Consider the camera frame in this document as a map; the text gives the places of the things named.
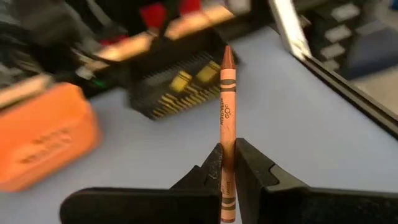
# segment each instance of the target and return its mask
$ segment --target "crayon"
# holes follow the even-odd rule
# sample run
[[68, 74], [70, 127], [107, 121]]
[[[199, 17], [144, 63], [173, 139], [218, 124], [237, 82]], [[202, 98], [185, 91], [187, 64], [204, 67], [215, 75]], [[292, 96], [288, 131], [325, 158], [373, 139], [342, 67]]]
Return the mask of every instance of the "crayon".
[[226, 46], [220, 77], [220, 143], [223, 147], [221, 170], [221, 221], [235, 221], [236, 192], [234, 152], [236, 141], [236, 66], [230, 46]]

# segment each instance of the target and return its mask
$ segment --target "red object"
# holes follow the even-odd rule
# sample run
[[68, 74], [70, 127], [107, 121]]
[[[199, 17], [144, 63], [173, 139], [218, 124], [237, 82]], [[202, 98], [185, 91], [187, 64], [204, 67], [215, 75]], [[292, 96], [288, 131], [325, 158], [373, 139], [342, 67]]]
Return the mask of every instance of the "red object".
[[[181, 0], [181, 15], [201, 9], [201, 0]], [[141, 16], [147, 27], [160, 28], [166, 17], [166, 10], [161, 3], [155, 3], [140, 9]]]

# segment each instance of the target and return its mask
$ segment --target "light blue table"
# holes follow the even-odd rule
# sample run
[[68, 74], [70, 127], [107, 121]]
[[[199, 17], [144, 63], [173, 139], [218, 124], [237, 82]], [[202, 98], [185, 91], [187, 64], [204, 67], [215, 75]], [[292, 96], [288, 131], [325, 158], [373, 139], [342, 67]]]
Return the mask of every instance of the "light blue table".
[[[233, 46], [245, 64], [239, 137], [311, 186], [398, 192], [397, 141], [285, 52], [273, 30]], [[85, 187], [169, 188], [218, 142], [217, 101], [157, 123], [126, 108], [122, 90], [93, 107], [102, 145], [30, 190], [1, 193], [1, 224], [58, 223], [62, 200]]]

